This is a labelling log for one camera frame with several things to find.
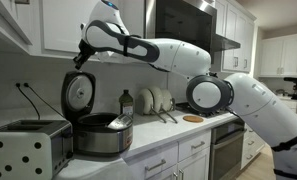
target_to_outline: stove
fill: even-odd
[[[176,110],[185,112],[185,113],[192,113],[201,117],[206,117],[206,118],[210,118],[210,117],[215,117],[215,116],[219,116],[225,113],[228,113],[229,111],[226,108],[223,109],[219,109],[217,111],[214,112],[210,112],[210,113],[205,113],[205,112],[199,112],[197,110],[195,110],[194,108],[192,108],[188,102],[183,102],[183,103],[177,103],[176,104]]]

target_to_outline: kitchen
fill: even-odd
[[[75,65],[71,59],[79,52],[78,43],[81,36],[79,25],[80,23],[87,22],[89,14],[97,2],[89,0],[87,3],[81,4],[67,0],[44,0],[30,1],[30,4],[27,5],[14,4],[14,1],[0,1],[0,126],[22,119],[37,119],[35,110],[29,101],[18,91],[18,88],[15,86],[16,83],[22,85],[29,83],[29,86],[38,95],[61,112],[62,84],[66,73],[75,71]],[[120,8],[122,18],[128,30],[133,34],[144,37],[143,27],[139,26],[138,28],[138,26],[135,26],[135,24],[143,24],[143,3],[129,0],[131,5],[125,6],[127,4],[126,1],[122,1],[123,3],[120,2],[118,0],[113,1]],[[227,32],[227,28],[230,28],[226,25],[231,24],[231,19],[228,20],[225,17],[227,14],[225,10],[228,10],[228,7],[232,7],[231,9],[235,10],[232,12],[241,13],[241,17],[248,16],[247,22],[253,26],[253,30],[255,32],[258,31],[257,34],[259,35],[262,33],[260,30],[255,29],[256,21],[253,22],[255,16],[251,15],[251,13],[235,1],[217,0],[209,2],[218,10],[217,34],[225,36],[224,32]],[[225,37],[237,42],[238,40],[242,40],[242,37],[235,38],[235,33],[228,33]],[[227,61],[227,66],[223,64],[218,65],[216,64],[218,61],[215,62],[213,68],[220,69],[218,71],[224,72],[219,73],[219,77],[225,78],[227,72],[240,72],[238,70],[240,67],[243,67],[241,71],[246,73],[254,69],[254,71],[250,71],[250,74],[255,72],[255,77],[258,77],[256,73],[258,74],[260,71],[260,67],[258,66],[260,56],[254,55],[255,51],[252,49],[255,48],[251,48],[254,46],[247,44],[246,47],[248,48],[245,50],[247,52],[245,56],[248,59],[246,61],[240,61],[241,66],[237,65],[238,62],[236,64],[236,62]],[[231,56],[231,53],[234,53],[233,51],[235,50],[223,52],[227,52],[224,55]],[[237,50],[237,54],[243,56],[240,52],[240,50]],[[220,52],[215,54],[215,57],[217,56],[219,58],[226,58],[225,56],[220,57],[223,56]],[[119,113],[118,98],[124,89],[128,89],[131,96],[136,99],[141,89],[151,85],[161,89],[169,89],[176,102],[184,102],[186,100],[185,79],[172,73],[156,71],[145,63],[136,62],[131,58],[123,58],[118,54],[114,54],[110,59],[104,61],[93,58],[83,66],[82,70],[96,77],[95,100],[92,112]],[[259,80],[265,82],[268,87],[273,83],[281,84],[280,79],[260,77]],[[29,88],[25,86],[21,86],[20,88],[35,103],[41,119],[63,119],[47,107]],[[276,88],[280,89],[283,87],[277,86],[272,89],[276,90]],[[174,174],[179,176],[179,179],[183,176],[187,176],[185,179],[194,179],[196,177],[198,177],[196,179],[207,179],[211,146],[209,138],[211,132],[209,130],[231,121],[235,117],[233,115],[223,114],[213,118],[204,118],[204,122],[196,125],[182,120],[185,113],[174,111],[170,112],[170,114],[178,120],[177,126],[168,117],[166,118],[167,123],[164,124],[158,116],[140,116],[136,114],[134,117],[133,142],[130,148],[122,154],[122,157],[131,171],[143,171],[142,174],[136,175],[137,177],[142,177],[141,179],[165,179],[167,177],[176,179]],[[249,162],[251,164],[252,161],[256,161],[256,155],[259,154],[264,145],[264,142],[251,128],[246,127],[246,129],[247,132],[244,136],[243,144],[248,144],[249,141],[249,144],[256,146],[247,147],[245,148],[246,150],[240,153],[243,158],[241,166],[245,168],[247,168]],[[186,147],[191,145],[198,146],[200,144],[200,138],[202,140],[205,139],[203,140],[205,144],[197,147],[196,152],[190,152],[190,149],[185,150]],[[120,170],[120,173],[116,173],[119,175],[122,174],[122,170],[126,171],[127,169],[123,166],[125,163],[120,159],[114,159],[107,163],[105,159],[99,158],[100,160],[98,160],[88,156],[76,156],[79,159],[71,161],[68,167],[64,168],[54,179],[92,179],[88,175],[94,175],[93,178],[107,176],[109,179],[108,175],[113,173],[109,173],[108,171],[107,175],[107,171],[104,171],[107,167],[109,169],[115,168],[116,172]],[[165,165],[153,168],[149,172],[145,170],[145,168],[151,169],[163,162],[162,157],[165,158]],[[187,168],[187,172],[193,171],[193,173],[184,174],[185,171],[182,171],[183,173],[180,172],[181,166],[190,167]],[[196,166],[197,169],[203,170],[203,172],[196,175],[196,172],[194,172]],[[4,167],[0,172],[3,175],[1,179],[2,177],[7,177],[7,174],[4,173]]]

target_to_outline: toaster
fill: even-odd
[[[0,179],[52,179],[73,156],[72,137],[72,125],[64,120],[0,127]]]

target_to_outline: floor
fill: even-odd
[[[276,180],[270,147],[266,144],[258,157],[237,177],[237,180]]]

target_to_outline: oven handle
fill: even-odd
[[[246,132],[247,132],[247,130],[244,130],[242,133],[240,133],[237,136],[229,139],[228,141],[225,141],[225,142],[222,142],[220,144],[214,145],[214,149],[220,149],[220,148],[222,148],[224,146],[227,146],[228,144],[230,144],[230,143],[236,141],[237,139],[239,139],[240,137],[242,137]]]

